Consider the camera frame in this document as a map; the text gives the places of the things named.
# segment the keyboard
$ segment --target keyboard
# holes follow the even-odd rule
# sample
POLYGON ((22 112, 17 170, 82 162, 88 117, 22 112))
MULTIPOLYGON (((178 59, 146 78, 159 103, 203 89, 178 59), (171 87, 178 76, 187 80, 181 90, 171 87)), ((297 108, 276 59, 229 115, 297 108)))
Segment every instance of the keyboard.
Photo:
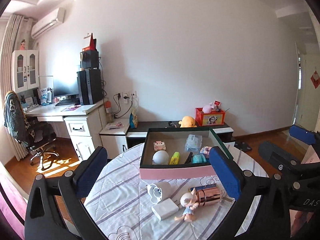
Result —
POLYGON ((71 104, 74 104, 74 103, 75 103, 74 99, 64 99, 64 100, 61 100, 60 102, 58 102, 56 104, 56 106, 71 105, 71 104))

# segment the power cord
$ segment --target power cord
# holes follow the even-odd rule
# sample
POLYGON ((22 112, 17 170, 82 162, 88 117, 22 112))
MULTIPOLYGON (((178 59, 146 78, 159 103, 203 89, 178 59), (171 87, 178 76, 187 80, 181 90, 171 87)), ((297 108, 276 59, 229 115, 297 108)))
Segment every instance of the power cord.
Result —
POLYGON ((100 63, 100 59, 101 59, 101 57, 99 57, 99 64, 100 64, 100 66, 101 66, 101 74, 102 74, 102 77, 101 77, 101 87, 102 87, 102 91, 103 91, 103 98, 105 98, 108 94, 107 94, 107 92, 104 90, 104 87, 105 87, 105 85, 107 84, 107 82, 103 79, 103 67, 102 67, 102 65, 101 65, 101 63, 100 63))
POLYGON ((116 102, 116 105, 118 106, 118 110, 117 110, 116 112, 113 112, 113 115, 116 115, 116 114, 118 114, 119 112, 121 112, 120 97, 121 97, 120 93, 115 94, 115 95, 113 96, 113 100, 116 102), (119 103, 119 104, 118 104, 117 101, 115 100, 115 96, 118 96, 118 103, 119 103))
POLYGON ((131 107, 132 107, 132 104, 133 104, 132 99, 129 98, 129 97, 124 97, 124 99, 130 99, 130 100, 131 100, 131 106, 129 107, 129 109, 128 109, 123 115, 121 115, 121 116, 116 116, 116 115, 115 115, 115 119, 123 117, 127 112, 129 112, 129 110, 130 110, 131 107))

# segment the yellow highlighter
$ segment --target yellow highlighter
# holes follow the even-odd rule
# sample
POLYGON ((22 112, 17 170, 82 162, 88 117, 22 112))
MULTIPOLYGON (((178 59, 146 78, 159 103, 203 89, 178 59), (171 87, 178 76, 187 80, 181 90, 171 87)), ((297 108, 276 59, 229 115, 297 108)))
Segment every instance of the yellow highlighter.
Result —
POLYGON ((175 152, 175 153, 172 155, 170 164, 178 164, 178 163, 179 163, 179 159, 180 159, 180 153, 179 153, 179 152, 175 152))

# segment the white tablecloth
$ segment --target white tablecloth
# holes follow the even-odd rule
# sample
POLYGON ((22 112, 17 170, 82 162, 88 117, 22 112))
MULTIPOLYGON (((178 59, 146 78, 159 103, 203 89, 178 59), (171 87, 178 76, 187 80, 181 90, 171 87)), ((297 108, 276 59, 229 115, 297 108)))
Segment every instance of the white tablecloth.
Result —
MULTIPOLYGON (((147 185, 163 180, 142 180, 139 164, 144 144, 137 145, 108 163, 99 175, 84 202, 87 211, 110 240, 146 239, 207 239, 227 214, 232 203, 221 203, 199 207, 195 210, 196 220, 192 223, 174 221, 181 216, 181 208, 171 217, 159 221, 153 214, 147 185)), ((267 177, 267 173, 244 152, 229 148, 235 162, 242 170, 251 170, 256 176, 267 177)), ((172 179, 171 199, 178 205, 181 196, 190 187, 216 183, 221 193, 224 188, 217 176, 194 179, 172 179)), ((243 233, 255 213, 260 196, 255 197, 247 217, 239 229, 243 233)))

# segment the cable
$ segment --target cable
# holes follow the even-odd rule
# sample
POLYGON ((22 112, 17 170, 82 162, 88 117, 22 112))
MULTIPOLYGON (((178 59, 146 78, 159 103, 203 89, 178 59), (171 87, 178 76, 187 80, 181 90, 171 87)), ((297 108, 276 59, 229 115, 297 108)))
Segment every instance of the cable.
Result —
POLYGON ((116 102, 116 105, 118 106, 118 110, 117 110, 116 112, 113 112, 113 114, 117 114, 117 113, 119 113, 119 112, 121 111, 120 103, 119 103, 119 105, 118 105, 117 101, 115 100, 115 96, 117 96, 117 95, 118 95, 118 94, 115 94, 115 95, 113 96, 113 100, 116 102))
POLYGON ((129 109, 123 114, 123 115, 121 115, 121 116, 116 116, 115 118, 117 119, 117 118, 121 118, 122 116, 124 116, 127 112, 129 112, 129 110, 131 109, 131 107, 132 107, 132 104, 133 104, 133 102, 132 102, 132 99, 131 98, 129 98, 130 100, 131 100, 131 106, 129 107, 129 109))
POLYGON ((107 82, 103 79, 103 67, 102 67, 102 65, 100 63, 100 59, 101 59, 101 57, 99 57, 99 64, 101 66, 101 74, 102 74, 101 86, 102 86, 103 98, 105 98, 108 95, 107 92, 104 90, 104 87, 107 84, 107 82))

